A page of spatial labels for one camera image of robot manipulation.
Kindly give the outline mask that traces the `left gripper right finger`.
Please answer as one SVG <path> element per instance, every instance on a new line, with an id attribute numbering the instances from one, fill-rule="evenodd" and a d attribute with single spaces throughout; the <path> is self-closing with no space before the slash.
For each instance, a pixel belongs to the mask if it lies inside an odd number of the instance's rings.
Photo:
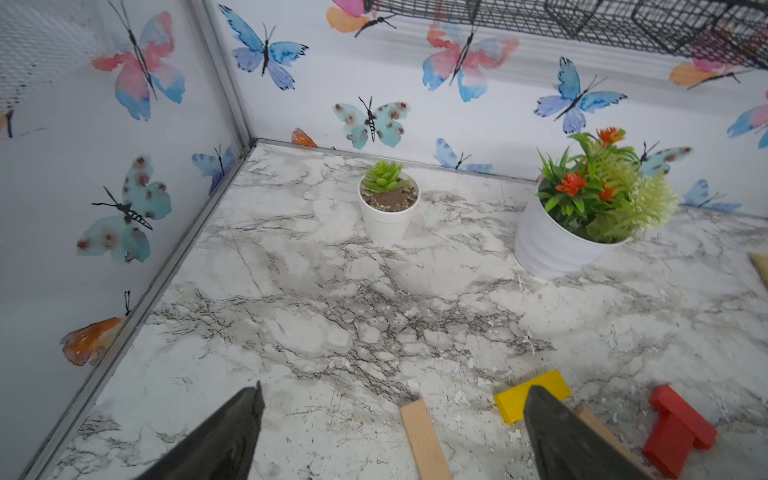
<path id="1" fill-rule="evenodd" d="M 542 386 L 529 390 L 524 420 L 541 479 L 649 477 Z"/>

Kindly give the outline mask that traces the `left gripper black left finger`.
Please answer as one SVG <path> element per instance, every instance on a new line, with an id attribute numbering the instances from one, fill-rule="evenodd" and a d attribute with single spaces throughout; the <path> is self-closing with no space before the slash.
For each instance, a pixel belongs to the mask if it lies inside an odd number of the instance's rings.
<path id="1" fill-rule="evenodd" d="M 260 384 L 240 390 L 138 478 L 246 479 L 264 410 Z"/>

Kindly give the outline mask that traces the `natural wood block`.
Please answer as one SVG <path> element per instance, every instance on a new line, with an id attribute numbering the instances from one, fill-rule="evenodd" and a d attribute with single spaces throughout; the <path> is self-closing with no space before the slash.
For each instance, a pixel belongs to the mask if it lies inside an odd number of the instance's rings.
<path id="1" fill-rule="evenodd" d="M 451 480 L 425 401 L 418 399 L 401 407 L 400 415 L 420 479 Z"/>
<path id="2" fill-rule="evenodd" d="M 632 454 L 596 416 L 587 407 L 582 406 L 576 410 L 576 415 L 584 423 L 586 423 L 593 431 L 601 436 L 608 442 L 617 452 L 622 454 L 627 460 L 629 460 L 640 472 L 644 475 L 644 479 L 651 479 L 647 468 Z"/>

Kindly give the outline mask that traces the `yellow block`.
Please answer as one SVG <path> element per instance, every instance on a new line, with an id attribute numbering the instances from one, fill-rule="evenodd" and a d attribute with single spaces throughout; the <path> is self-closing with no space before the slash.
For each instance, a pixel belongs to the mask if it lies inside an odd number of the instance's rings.
<path id="1" fill-rule="evenodd" d="M 524 417 L 524 407 L 529 391 L 534 386 L 545 388 L 558 400 L 571 396 L 572 392 L 558 370 L 536 376 L 494 396 L 495 404 L 505 424 L 514 424 Z"/>

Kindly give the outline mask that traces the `red block long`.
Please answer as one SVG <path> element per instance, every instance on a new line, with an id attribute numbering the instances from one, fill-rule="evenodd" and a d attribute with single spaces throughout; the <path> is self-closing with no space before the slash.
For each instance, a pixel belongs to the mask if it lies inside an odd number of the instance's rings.
<path id="1" fill-rule="evenodd" d="M 668 479 L 678 479 L 693 449 L 694 433 L 671 413 L 662 414 L 643 446 L 643 455 Z"/>

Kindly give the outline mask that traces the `red block short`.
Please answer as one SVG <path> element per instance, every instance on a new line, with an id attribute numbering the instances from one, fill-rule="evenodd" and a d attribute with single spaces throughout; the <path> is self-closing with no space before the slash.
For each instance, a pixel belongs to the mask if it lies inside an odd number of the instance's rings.
<path id="1" fill-rule="evenodd" d="M 671 386 L 661 385 L 652 392 L 649 403 L 659 412 L 672 414 L 694 435 L 694 447 L 711 449 L 717 439 L 717 430 L 686 402 Z"/>

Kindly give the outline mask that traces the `flowering potted plant white pot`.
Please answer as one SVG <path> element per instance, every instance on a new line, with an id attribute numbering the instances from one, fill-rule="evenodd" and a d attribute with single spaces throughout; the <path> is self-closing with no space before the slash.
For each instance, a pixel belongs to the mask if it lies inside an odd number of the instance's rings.
<path id="1" fill-rule="evenodd" d="M 536 193 L 520 221 L 513 253 L 532 275 L 555 279 L 577 272 L 639 234 L 666 225 L 679 196 L 658 170 L 646 173 L 626 131 L 574 133 L 578 154 L 541 153 Z"/>

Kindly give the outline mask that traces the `small green potted plant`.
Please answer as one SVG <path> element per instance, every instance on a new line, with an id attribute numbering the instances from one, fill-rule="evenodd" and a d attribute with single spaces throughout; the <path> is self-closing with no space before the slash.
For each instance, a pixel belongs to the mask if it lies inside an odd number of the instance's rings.
<path id="1" fill-rule="evenodd" d="M 421 199 L 417 181 L 396 161 L 377 161 L 357 186 L 363 223 L 369 239 L 379 246 L 400 243 Z"/>

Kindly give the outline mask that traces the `white mesh wall basket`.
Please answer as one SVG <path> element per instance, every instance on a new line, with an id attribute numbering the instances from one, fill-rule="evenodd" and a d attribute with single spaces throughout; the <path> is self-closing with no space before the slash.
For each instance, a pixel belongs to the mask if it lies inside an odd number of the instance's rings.
<path id="1" fill-rule="evenodd" d="M 1 3 L 1 113 L 105 51 L 97 1 Z"/>

